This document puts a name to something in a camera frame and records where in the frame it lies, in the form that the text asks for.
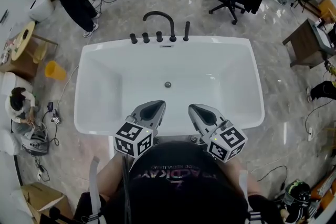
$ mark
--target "faucet handle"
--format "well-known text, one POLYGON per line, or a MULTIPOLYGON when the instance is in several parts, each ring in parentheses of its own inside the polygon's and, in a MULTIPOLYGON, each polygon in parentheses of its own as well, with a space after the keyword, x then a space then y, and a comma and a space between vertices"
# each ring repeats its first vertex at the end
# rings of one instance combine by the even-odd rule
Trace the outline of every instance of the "faucet handle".
POLYGON ((142 33, 142 37, 143 37, 143 42, 144 43, 148 43, 149 42, 149 37, 148 37, 148 33, 142 33))
POLYGON ((188 38, 188 36, 189 36, 189 29, 190 29, 190 22, 186 22, 185 23, 185 30, 184 30, 184 38, 183 38, 184 41, 188 41, 189 40, 189 38, 188 38))
POLYGON ((157 42, 162 42, 163 41, 162 32, 161 31, 157 31, 156 32, 156 41, 157 42))
POLYGON ((137 44, 138 40, 134 33, 130 34, 130 38, 131 38, 132 44, 137 44))

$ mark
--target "sneaker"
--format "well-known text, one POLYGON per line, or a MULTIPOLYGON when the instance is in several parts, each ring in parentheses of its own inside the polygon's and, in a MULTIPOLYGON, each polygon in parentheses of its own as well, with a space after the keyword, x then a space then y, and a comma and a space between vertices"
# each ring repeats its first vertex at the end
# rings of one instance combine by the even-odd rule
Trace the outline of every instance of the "sneaker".
POLYGON ((83 34, 83 37, 89 37, 89 36, 91 36, 92 33, 98 29, 98 27, 99 27, 98 24, 93 23, 93 30, 91 32, 85 31, 84 34, 83 34))
POLYGON ((306 88, 306 94, 307 94, 307 96, 310 96, 310 92, 311 92, 311 88, 310 88, 310 87, 307 87, 307 88, 306 88))
POLYGON ((94 18, 92 18, 92 19, 98 19, 99 17, 100 17, 100 13, 97 12, 97 15, 94 18))
POLYGON ((277 2, 279 5, 283 6, 283 3, 281 3, 279 0, 274 0, 275 2, 277 2))
POLYGON ((306 88, 306 94, 307 94, 307 101, 308 103, 311 103, 313 101, 312 97, 310 96, 311 88, 307 87, 306 88))

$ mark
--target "hair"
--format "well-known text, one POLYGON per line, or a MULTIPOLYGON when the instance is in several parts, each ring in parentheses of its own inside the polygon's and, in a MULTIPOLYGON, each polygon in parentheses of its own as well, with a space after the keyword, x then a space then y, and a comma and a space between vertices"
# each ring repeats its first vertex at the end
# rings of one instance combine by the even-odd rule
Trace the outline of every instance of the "hair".
POLYGON ((16 87, 12 90, 12 95, 10 96, 10 105, 11 107, 16 110, 20 111, 23 107, 23 102, 25 101, 25 97, 22 95, 26 89, 22 87, 16 87))

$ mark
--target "helmet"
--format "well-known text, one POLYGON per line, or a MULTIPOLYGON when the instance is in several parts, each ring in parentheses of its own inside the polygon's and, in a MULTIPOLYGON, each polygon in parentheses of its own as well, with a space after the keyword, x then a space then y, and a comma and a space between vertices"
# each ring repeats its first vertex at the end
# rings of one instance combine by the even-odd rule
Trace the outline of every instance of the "helmet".
POLYGON ((307 207, 310 200, 310 187, 301 180, 295 180, 286 188, 283 201, 286 205, 296 204, 300 207, 307 207))

